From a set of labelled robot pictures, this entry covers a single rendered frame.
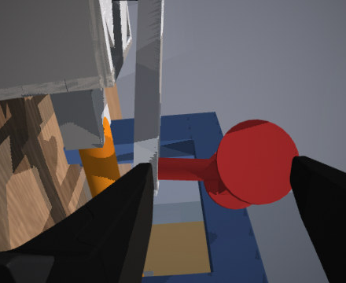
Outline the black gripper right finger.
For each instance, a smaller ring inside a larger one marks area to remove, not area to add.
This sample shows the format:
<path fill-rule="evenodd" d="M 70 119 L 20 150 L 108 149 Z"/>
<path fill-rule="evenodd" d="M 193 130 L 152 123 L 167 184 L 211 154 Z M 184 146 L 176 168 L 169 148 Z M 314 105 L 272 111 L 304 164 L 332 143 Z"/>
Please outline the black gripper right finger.
<path fill-rule="evenodd" d="M 346 173 L 295 156 L 289 181 L 329 283 L 346 283 Z"/>

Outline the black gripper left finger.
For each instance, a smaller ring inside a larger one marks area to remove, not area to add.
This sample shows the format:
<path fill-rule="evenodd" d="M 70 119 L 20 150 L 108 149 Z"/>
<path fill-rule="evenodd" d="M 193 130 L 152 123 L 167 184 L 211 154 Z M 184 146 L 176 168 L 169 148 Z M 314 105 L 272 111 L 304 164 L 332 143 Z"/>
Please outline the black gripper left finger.
<path fill-rule="evenodd" d="M 19 248 L 0 252 L 0 283 L 142 283 L 153 223 L 151 164 Z"/>

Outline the blue inverted-u frame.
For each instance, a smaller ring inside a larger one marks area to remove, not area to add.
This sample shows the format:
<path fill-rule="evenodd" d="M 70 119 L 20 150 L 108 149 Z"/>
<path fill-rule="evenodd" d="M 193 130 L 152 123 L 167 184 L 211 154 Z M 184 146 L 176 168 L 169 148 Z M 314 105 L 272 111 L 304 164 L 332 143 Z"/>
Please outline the blue inverted-u frame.
<path fill-rule="evenodd" d="M 111 120 L 117 161 L 133 160 L 134 119 Z M 160 117 L 160 158 L 210 160 L 223 140 L 216 112 Z M 221 208 L 198 180 L 211 273 L 142 277 L 142 283 L 268 283 L 246 208 Z"/>

